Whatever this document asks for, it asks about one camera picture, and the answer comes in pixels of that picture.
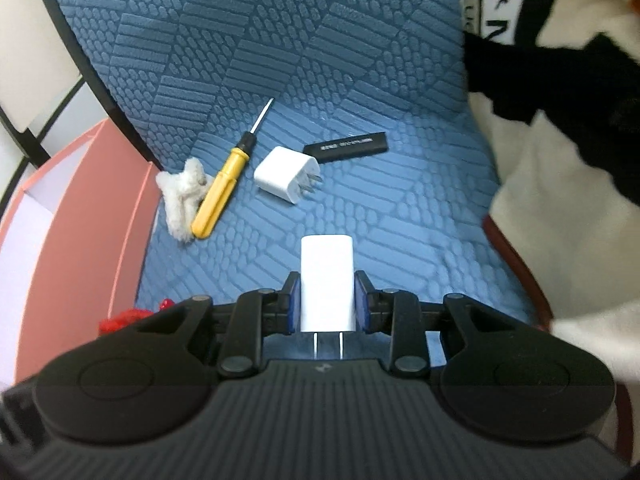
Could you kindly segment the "tall white charger plug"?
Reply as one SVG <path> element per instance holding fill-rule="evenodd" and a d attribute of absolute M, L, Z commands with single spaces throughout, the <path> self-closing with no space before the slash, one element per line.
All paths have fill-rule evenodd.
<path fill-rule="evenodd" d="M 356 330 L 354 248 L 347 235 L 308 235 L 300 252 L 300 330 L 315 359 L 342 360 Z"/>

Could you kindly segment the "square white charger plug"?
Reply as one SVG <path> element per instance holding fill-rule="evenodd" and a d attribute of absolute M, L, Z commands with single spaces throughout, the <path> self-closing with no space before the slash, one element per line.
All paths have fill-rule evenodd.
<path fill-rule="evenodd" d="M 274 148 L 254 171 L 258 188 L 293 205 L 305 192 L 312 192 L 312 185 L 320 179 L 317 159 L 283 146 Z"/>

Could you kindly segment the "white fluffy hair clip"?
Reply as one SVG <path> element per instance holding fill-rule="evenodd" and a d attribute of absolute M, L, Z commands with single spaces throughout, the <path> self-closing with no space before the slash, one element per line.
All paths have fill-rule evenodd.
<path fill-rule="evenodd" d="M 165 217 L 169 234 L 180 243 L 193 240 L 191 224 L 198 208 L 213 183 L 196 157 L 186 160 L 178 174 L 161 171 L 155 177 L 165 203 Z"/>

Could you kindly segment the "black usb stick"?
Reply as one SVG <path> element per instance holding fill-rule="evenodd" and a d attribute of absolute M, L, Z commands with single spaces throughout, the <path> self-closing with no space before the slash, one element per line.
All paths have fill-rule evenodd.
<path fill-rule="evenodd" d="M 382 154 L 388 151 L 385 132 L 346 136 L 346 138 L 307 144 L 303 154 L 313 157 L 319 164 Z"/>

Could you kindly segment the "blue textured sofa cover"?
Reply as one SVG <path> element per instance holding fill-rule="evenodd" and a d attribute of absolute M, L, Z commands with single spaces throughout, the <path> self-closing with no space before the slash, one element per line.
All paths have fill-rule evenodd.
<path fill-rule="evenodd" d="M 256 126 L 278 146 L 382 132 L 388 149 L 331 162 L 290 205 L 245 170 L 213 234 L 158 226 L 136 304 L 279 287 L 306 235 L 345 234 L 375 286 L 462 292 L 523 322 L 535 310 L 482 219 L 497 192 L 465 91 L 459 0 L 55 0 L 111 118 L 165 170 L 216 174 Z"/>

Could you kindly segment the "pink cardboard box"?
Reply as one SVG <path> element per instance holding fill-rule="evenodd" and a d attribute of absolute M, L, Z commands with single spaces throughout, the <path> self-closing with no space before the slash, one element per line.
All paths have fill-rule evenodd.
<path fill-rule="evenodd" d="M 134 306 L 157 173 L 105 119 L 18 186 L 1 221 L 3 388 Z"/>

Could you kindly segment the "cream black patterned blanket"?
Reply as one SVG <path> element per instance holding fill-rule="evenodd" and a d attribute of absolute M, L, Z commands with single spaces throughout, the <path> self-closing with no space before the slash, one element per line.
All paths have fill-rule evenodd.
<path fill-rule="evenodd" d="M 639 459 L 639 0 L 460 0 L 500 186 L 483 228 L 550 333 L 618 385 L 601 437 Z"/>

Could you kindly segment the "yellow handled screwdriver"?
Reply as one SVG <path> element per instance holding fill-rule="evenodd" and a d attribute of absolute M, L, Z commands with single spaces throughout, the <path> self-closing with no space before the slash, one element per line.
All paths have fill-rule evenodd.
<path fill-rule="evenodd" d="M 198 208 L 198 212 L 191 223 L 191 232 L 199 240 L 204 240 L 204 238 L 212 234 L 214 227 L 224 212 L 224 207 L 227 205 L 242 171 L 253 154 L 257 142 L 257 130 L 268 114 L 273 101 L 273 98 L 267 101 L 252 128 L 245 131 L 239 142 L 232 148 L 224 162 L 224 166 L 216 174 L 204 200 L 201 202 L 201 206 Z"/>

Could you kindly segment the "beige chair with black frame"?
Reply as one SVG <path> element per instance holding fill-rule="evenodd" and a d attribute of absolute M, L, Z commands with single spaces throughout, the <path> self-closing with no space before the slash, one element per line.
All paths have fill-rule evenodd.
<path fill-rule="evenodd" d="M 1 196 L 105 118 L 43 0 L 1 0 Z"/>

